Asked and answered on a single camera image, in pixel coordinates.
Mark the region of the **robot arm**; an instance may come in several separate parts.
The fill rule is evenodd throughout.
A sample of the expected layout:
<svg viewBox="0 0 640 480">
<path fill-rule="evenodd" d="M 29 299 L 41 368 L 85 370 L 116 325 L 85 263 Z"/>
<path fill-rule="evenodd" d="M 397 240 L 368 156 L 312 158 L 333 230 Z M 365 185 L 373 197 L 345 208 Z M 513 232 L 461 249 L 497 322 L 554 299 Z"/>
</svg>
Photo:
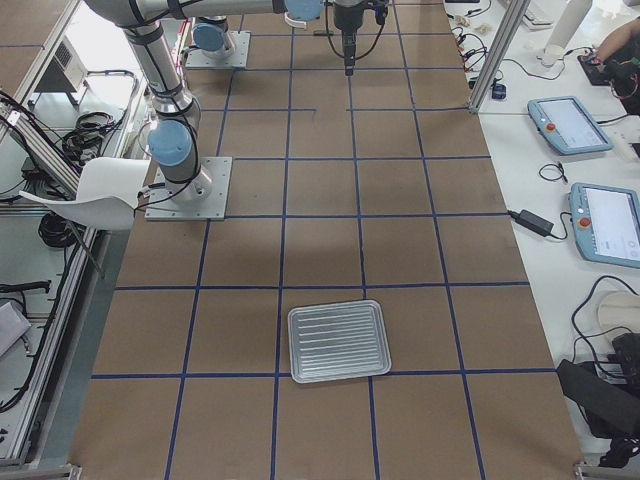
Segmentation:
<svg viewBox="0 0 640 480">
<path fill-rule="evenodd" d="M 226 57 L 235 51 L 226 16 L 197 17 L 192 29 L 193 43 L 214 57 Z"/>
<path fill-rule="evenodd" d="M 212 51 L 224 49 L 229 15 L 282 14 L 297 20 L 317 18 L 324 1 L 89 1 L 97 15 L 119 27 L 142 68 L 152 93 L 158 126 L 149 134 L 152 158 L 165 179 L 168 198 L 179 205 L 210 195 L 211 175 L 197 147 L 201 108 L 175 65 L 160 20 L 203 19 L 219 37 Z"/>
</svg>

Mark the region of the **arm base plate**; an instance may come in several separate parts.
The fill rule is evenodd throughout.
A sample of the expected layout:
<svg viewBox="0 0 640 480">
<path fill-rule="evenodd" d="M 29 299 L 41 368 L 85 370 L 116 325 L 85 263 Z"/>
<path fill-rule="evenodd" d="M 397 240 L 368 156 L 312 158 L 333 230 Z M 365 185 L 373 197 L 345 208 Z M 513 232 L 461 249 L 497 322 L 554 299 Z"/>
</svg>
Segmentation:
<svg viewBox="0 0 640 480">
<path fill-rule="evenodd" d="M 244 70 L 247 66 L 251 33 L 198 27 L 193 31 L 192 48 L 185 66 L 190 70 Z"/>
<path fill-rule="evenodd" d="M 148 221 L 223 220 L 229 193 L 233 159 L 231 157 L 201 157 L 199 175 L 189 185 L 168 182 L 157 169 L 155 183 L 145 208 Z"/>
</svg>

